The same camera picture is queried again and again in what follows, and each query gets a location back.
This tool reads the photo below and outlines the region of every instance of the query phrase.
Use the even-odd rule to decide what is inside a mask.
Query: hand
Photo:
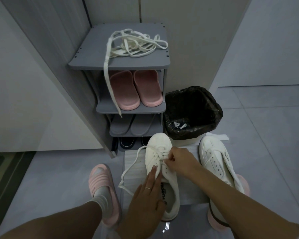
[[[116,229],[122,239],[146,239],[154,233],[161,221],[165,211],[164,202],[158,199],[162,173],[159,173],[156,180],[155,173],[156,166],[153,166],[145,183],[135,191],[126,218]]]
[[[172,147],[168,159],[165,159],[164,162],[170,169],[186,178],[190,178],[193,170],[202,168],[199,161],[187,148]]]

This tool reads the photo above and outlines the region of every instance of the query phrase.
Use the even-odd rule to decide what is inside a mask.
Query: pink slipper
[[[142,103],[148,107],[158,106],[163,102],[162,90],[156,70],[137,70],[134,82]]]
[[[242,177],[240,174],[236,174],[237,177],[239,178],[242,186],[243,186],[243,189],[244,189],[244,192],[245,192],[245,195],[247,195],[248,197],[250,196],[250,188],[249,188],[249,185],[247,183],[247,181],[245,180],[244,177]],[[225,231],[228,229],[228,227],[224,226],[224,225],[221,225],[219,224],[215,218],[213,217],[213,215],[211,214],[211,211],[210,211],[210,207],[208,208],[208,212],[207,212],[207,219],[208,219],[208,222],[210,223],[211,227],[216,230],[216,231]]]
[[[103,171],[94,175],[97,168],[102,168]],[[120,218],[121,218],[120,203],[119,203],[119,200],[117,199],[117,196],[115,193],[115,187],[113,184],[111,171],[105,164],[101,163],[99,165],[96,165],[90,173],[89,188],[90,188],[92,197],[94,196],[95,191],[102,186],[109,187],[111,197],[112,197],[112,204],[113,204],[112,215],[107,219],[103,219],[102,221],[103,221],[104,225],[106,225],[107,227],[112,227],[118,221],[120,221]]]
[[[125,111],[138,108],[140,98],[131,71],[110,72],[110,83],[118,106]]]

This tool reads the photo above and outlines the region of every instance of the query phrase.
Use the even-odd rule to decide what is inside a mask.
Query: black garbage bag
[[[200,86],[169,92],[165,101],[165,129],[174,140],[196,138],[210,132],[223,117],[220,105]]]

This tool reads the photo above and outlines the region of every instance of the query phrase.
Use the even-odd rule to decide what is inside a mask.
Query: shoe rack
[[[148,34],[153,39],[155,35],[159,34],[161,40],[167,40],[166,29],[163,23],[132,23],[132,24],[98,24],[93,26],[85,40],[77,50],[74,58],[69,62],[71,69],[83,71],[103,71],[106,44],[108,38],[114,31],[130,28],[132,30]],[[113,46],[119,46],[121,40],[114,42]],[[158,81],[162,89],[163,102],[156,107],[147,107],[142,102],[139,107],[125,111],[121,109],[122,115],[124,114],[156,114],[154,120],[144,136],[152,136],[155,133],[163,132],[163,112],[166,110],[165,104],[165,83],[167,79],[167,68],[170,65],[169,50],[156,50],[143,57],[117,57],[109,61],[108,70],[152,70],[158,72]],[[103,72],[100,73],[101,77],[94,81],[94,85],[90,81],[98,99],[96,112],[107,115],[111,121],[113,115],[118,114],[118,111],[111,99],[110,93],[105,83]],[[126,134],[113,137],[132,137],[130,129]]]

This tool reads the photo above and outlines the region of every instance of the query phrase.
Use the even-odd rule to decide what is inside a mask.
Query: gray tile floor
[[[248,181],[251,197],[289,221],[299,223],[299,86],[218,88],[223,119],[213,131],[224,141],[235,171]],[[0,227],[0,235],[36,217],[72,208],[89,200],[90,170],[109,165],[117,185],[123,168],[102,149],[38,152]],[[163,233],[152,238],[233,238],[207,221],[207,205],[181,206]],[[104,238],[99,227],[94,238]]]

